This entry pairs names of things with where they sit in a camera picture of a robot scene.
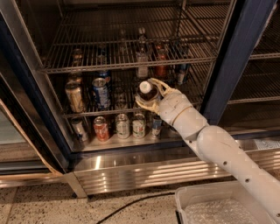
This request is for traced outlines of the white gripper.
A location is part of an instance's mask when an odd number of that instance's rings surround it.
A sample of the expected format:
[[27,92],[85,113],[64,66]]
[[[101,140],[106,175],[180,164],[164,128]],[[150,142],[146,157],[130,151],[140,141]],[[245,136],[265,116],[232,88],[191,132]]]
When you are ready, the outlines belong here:
[[193,106],[184,94],[165,82],[156,78],[149,78],[148,82],[151,84],[149,96],[151,98],[163,97],[163,100],[160,103],[157,100],[144,101],[140,96],[136,96],[136,104],[142,109],[159,113],[166,123],[172,125],[181,112]]

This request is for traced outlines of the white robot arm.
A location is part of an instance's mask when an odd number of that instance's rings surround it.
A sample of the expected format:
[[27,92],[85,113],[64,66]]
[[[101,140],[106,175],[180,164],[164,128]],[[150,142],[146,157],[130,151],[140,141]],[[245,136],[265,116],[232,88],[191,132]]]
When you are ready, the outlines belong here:
[[234,176],[280,224],[280,181],[260,168],[228,132],[210,125],[185,94],[150,78],[139,84],[135,99],[139,107],[172,126],[199,159]]

